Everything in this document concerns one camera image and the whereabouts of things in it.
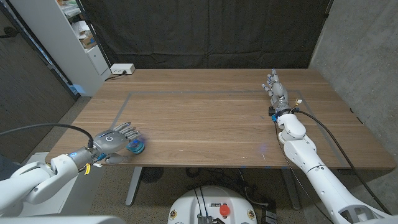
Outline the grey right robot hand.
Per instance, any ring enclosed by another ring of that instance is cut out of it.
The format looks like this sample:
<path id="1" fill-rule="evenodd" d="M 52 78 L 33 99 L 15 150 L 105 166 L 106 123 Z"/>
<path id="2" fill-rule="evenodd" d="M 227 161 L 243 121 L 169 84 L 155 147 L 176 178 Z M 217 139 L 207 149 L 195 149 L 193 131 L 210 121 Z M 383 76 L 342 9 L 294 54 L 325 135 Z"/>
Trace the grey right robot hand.
<path id="1" fill-rule="evenodd" d="M 262 88 L 271 98 L 271 106 L 276 116 L 281 116 L 290 110 L 289 96 L 287 90 L 279 81 L 276 69 L 271 70 L 271 74 L 267 75 L 266 83 L 262 84 Z"/>

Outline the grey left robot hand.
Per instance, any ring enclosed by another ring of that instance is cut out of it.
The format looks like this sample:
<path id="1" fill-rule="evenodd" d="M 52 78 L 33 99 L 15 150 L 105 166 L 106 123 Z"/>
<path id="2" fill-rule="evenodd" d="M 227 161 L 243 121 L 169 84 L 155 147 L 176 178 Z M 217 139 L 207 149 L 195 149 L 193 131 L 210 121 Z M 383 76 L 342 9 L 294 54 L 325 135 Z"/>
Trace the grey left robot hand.
<path id="1" fill-rule="evenodd" d="M 144 148 L 141 133 L 131 126 L 130 122 L 126 122 L 98 133 L 93 139 L 92 147 L 83 147 L 68 156 L 77 168 L 81 169 L 87 164 L 94 164 L 103 159 L 107 164 L 119 164 L 126 161 L 128 157 L 117 154 L 118 151 L 127 149 L 133 154 L 140 154 Z"/>

